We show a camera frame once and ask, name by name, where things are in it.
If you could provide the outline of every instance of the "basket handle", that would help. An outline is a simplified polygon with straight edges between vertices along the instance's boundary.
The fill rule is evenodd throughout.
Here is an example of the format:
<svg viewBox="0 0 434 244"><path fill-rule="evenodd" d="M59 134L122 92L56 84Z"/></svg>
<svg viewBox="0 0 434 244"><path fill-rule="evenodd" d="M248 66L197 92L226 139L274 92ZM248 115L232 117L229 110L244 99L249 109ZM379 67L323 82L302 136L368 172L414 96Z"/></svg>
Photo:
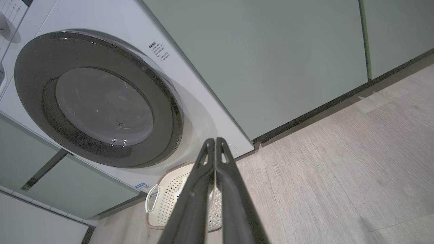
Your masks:
<svg viewBox="0 0 434 244"><path fill-rule="evenodd" d="M159 187L160 185L154 185L154 187L152 187L150 190L149 190L149 192L148 192L148 195L146 196L146 200L145 200L145 210L146 210L146 212L149 214L150 212L152 212L153 210L154 210L154 208L155 208L155 203L157 203L157 198L158 198L158 195L160 194L160 187ZM149 198L151 198L151 194L152 194L152 192L155 190L155 189L158 189L158 192L157 192L157 196L155 197L155 201L154 201L154 205L152 205L152 209L149 209Z"/></svg>

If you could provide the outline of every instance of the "white plastic basket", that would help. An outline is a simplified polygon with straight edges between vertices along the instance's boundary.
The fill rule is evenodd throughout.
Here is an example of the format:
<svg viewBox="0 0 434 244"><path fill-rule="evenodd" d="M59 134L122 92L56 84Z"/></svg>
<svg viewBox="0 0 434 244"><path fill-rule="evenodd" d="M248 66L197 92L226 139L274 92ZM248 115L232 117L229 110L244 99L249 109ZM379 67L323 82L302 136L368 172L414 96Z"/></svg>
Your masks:
<svg viewBox="0 0 434 244"><path fill-rule="evenodd" d="M175 167L166 172L160 181L149 191L145 201L146 224L150 229L162 230L172 214L177 197L186 182L194 161ZM151 195L158 190L152 208L149 208ZM214 231L221 227L221 192L214 184L208 199L207 231Z"/></svg>

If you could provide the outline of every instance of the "front-loading washing machine door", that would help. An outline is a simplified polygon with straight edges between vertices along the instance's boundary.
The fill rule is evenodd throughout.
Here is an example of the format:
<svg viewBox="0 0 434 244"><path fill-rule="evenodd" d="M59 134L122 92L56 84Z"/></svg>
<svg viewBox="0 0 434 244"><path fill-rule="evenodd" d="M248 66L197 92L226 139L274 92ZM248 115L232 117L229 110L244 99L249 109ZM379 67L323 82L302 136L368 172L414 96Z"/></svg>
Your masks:
<svg viewBox="0 0 434 244"><path fill-rule="evenodd" d="M170 87L118 43L62 31L41 35L15 64L18 96L33 121L71 152L119 168L155 165L182 136Z"/></svg>

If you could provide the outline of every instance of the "cabinet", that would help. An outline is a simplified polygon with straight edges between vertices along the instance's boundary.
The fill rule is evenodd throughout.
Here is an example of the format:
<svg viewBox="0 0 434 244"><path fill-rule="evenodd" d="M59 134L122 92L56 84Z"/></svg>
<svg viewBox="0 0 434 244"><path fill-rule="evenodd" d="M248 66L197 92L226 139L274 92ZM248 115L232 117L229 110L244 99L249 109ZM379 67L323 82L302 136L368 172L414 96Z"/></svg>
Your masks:
<svg viewBox="0 0 434 244"><path fill-rule="evenodd" d="M0 114L0 185L17 191L60 149Z"/></svg>
<svg viewBox="0 0 434 244"><path fill-rule="evenodd" d="M250 139L366 83L357 0L143 0Z"/></svg>
<svg viewBox="0 0 434 244"><path fill-rule="evenodd" d="M136 197L139 192L68 154L26 194L88 219Z"/></svg>
<svg viewBox="0 0 434 244"><path fill-rule="evenodd" d="M434 1L361 0L360 3L370 79L434 48Z"/></svg>

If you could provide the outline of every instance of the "round glass window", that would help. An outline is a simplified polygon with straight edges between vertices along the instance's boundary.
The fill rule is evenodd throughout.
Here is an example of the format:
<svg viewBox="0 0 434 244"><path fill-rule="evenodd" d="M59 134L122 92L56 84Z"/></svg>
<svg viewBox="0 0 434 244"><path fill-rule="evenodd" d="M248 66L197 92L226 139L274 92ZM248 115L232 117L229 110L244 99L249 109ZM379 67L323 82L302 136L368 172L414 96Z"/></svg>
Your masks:
<svg viewBox="0 0 434 244"><path fill-rule="evenodd" d="M108 72L76 68L59 77L56 99L80 131L113 146L131 146L152 132L154 118L145 99Z"/></svg>

